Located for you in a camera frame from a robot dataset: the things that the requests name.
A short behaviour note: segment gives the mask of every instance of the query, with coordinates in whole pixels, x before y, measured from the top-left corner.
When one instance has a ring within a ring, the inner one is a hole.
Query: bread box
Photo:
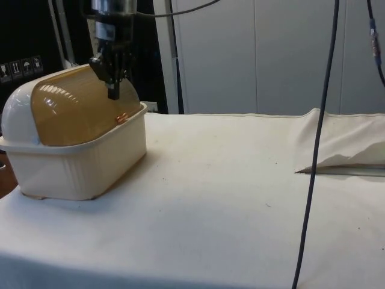
[[[23,194],[93,199],[146,153],[146,110],[126,79],[113,101],[88,65],[64,70],[10,96],[0,149]]]

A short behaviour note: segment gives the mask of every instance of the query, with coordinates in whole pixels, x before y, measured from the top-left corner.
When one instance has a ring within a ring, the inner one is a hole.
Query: folded cloth
[[[319,109],[297,119],[290,133],[295,146],[294,169],[308,172],[312,165]],[[385,165],[385,114],[335,115],[325,113],[318,168],[379,168]]]

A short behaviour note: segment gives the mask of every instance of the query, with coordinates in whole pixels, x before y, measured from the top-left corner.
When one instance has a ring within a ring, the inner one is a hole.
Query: white fabric
[[[148,114],[148,154],[110,193],[0,200],[0,288],[290,288],[309,185],[292,170],[298,121]],[[384,186],[317,177],[301,289],[383,288]]]
[[[312,165],[319,110],[297,119],[291,139],[295,171]],[[385,164],[385,114],[325,114],[318,167]]]

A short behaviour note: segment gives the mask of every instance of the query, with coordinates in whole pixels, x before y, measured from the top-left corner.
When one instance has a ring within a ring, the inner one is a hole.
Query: white cabinet
[[[171,2],[182,11],[209,1]],[[385,35],[385,2],[372,2]],[[318,107],[333,9],[333,0],[221,0],[175,17],[185,112],[298,115]],[[159,23],[158,32],[167,29]],[[366,1],[340,1],[327,111],[385,112]]]

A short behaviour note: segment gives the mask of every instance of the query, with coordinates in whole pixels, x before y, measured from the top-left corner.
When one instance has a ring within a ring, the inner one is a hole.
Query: copper object
[[[122,123],[125,123],[128,120],[128,114],[122,113],[121,115],[116,117],[116,123],[117,125],[121,125]]]

